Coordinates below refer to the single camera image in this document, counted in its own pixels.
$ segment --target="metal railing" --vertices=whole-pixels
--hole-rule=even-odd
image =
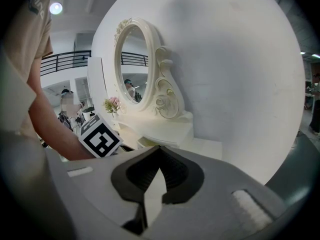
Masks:
[[[44,57],[41,61],[40,76],[87,66],[89,57],[91,57],[91,50],[77,50]]]
[[[148,65],[149,65],[148,56],[123,51],[123,52],[121,52],[121,65],[148,67]]]

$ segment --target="ornate mirror frame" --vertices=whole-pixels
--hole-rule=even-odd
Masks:
[[[147,85],[140,103],[131,101],[127,96],[121,72],[122,47],[132,27],[140,28],[148,50]],[[114,69],[121,102],[120,111],[123,115],[136,116],[139,112],[145,116],[176,119],[182,115],[185,118],[186,114],[189,114],[185,111],[183,96],[170,72],[173,66],[170,53],[167,47],[161,46],[158,33],[149,22],[133,17],[123,20],[118,25],[114,35]]]

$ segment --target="oval mirror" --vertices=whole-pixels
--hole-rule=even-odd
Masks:
[[[149,69],[147,43],[139,27],[129,29],[119,56],[124,92],[137,104],[144,97]]]

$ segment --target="white backdrop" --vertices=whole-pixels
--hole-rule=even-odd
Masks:
[[[223,143],[222,159],[266,183],[286,158],[303,112],[305,75],[295,34],[274,0],[117,0],[98,27],[115,96],[114,35],[131,17],[152,23],[173,51],[172,75],[194,135]]]

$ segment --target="ceiling light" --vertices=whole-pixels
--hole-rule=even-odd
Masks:
[[[62,12],[62,5],[59,2],[54,2],[50,5],[50,13],[59,14]]]

